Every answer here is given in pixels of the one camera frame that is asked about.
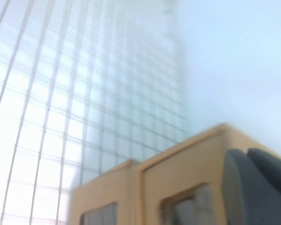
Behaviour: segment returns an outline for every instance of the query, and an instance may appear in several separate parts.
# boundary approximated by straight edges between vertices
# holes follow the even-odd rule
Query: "glass facade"
[[[0,224],[66,224],[74,187],[182,141],[180,91],[113,1],[0,0]]]

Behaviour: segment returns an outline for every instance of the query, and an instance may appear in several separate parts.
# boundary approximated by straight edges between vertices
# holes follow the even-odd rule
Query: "window grid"
[[[178,69],[112,1],[0,1],[0,222],[66,224],[73,187],[182,141]]]

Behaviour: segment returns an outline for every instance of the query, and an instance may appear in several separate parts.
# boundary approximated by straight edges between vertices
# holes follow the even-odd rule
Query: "tan panel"
[[[131,225],[131,180],[132,164],[112,170],[94,179],[89,184],[74,190],[71,202],[70,225],[79,225],[85,212],[118,203],[117,224]]]
[[[217,222],[226,224],[221,194],[226,137],[222,129],[179,151],[143,174],[144,222],[161,224],[161,201],[203,183],[211,183]]]

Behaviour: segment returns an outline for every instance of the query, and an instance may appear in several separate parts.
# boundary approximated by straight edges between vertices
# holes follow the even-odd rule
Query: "building window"
[[[163,225],[217,225],[209,186],[178,196],[163,205]]]
[[[112,203],[82,215],[80,225],[116,225],[118,219],[118,203]]]

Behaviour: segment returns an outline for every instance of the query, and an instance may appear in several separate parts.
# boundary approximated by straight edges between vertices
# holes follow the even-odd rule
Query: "hazy sky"
[[[281,154],[281,0],[181,0],[191,133],[229,122]]]

